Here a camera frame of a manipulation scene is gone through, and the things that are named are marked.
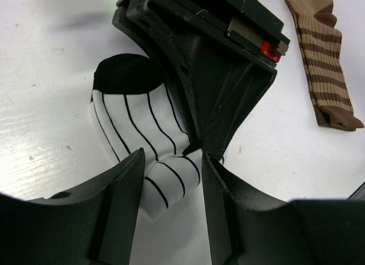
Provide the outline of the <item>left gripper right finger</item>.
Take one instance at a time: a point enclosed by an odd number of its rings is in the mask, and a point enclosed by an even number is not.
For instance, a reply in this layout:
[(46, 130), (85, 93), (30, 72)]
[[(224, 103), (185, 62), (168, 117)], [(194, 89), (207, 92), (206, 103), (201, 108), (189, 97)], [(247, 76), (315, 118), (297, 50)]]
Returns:
[(202, 156), (213, 264), (363, 264), (364, 201), (276, 199)]

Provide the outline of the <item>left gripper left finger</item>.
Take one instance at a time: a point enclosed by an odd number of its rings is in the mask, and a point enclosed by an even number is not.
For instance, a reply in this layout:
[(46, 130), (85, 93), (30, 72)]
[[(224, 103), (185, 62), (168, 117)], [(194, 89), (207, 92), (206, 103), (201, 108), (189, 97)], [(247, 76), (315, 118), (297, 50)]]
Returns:
[(2, 264), (128, 264), (144, 178), (134, 151), (51, 198), (1, 195)]

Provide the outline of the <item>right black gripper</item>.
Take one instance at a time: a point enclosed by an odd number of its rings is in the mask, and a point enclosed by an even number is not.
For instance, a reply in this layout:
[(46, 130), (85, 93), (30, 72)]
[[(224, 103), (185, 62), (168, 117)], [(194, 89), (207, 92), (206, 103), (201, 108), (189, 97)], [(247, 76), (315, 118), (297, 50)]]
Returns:
[(113, 25), (163, 70), (191, 146), (220, 160), (277, 74), (254, 55), (276, 64), (290, 40), (259, 0), (169, 1), (124, 2)]

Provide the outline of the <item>white black striped sock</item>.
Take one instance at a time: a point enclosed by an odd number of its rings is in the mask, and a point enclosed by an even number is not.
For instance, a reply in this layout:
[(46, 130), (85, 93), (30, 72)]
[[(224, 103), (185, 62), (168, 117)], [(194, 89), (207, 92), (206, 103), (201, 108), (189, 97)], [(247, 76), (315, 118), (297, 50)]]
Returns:
[(136, 54), (102, 60), (94, 73), (91, 115), (105, 150), (118, 163), (145, 153), (140, 208), (155, 221), (201, 183), (201, 149), (191, 138), (159, 66)]

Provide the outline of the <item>brown striped sock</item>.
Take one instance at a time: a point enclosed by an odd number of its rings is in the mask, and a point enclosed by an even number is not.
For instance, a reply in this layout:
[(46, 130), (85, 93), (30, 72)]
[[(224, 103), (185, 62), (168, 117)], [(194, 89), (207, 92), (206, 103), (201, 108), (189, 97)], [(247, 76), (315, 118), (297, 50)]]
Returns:
[(335, 28), (333, 0), (285, 2), (293, 16), (318, 125), (349, 132), (364, 128), (354, 115), (340, 65), (342, 33)]

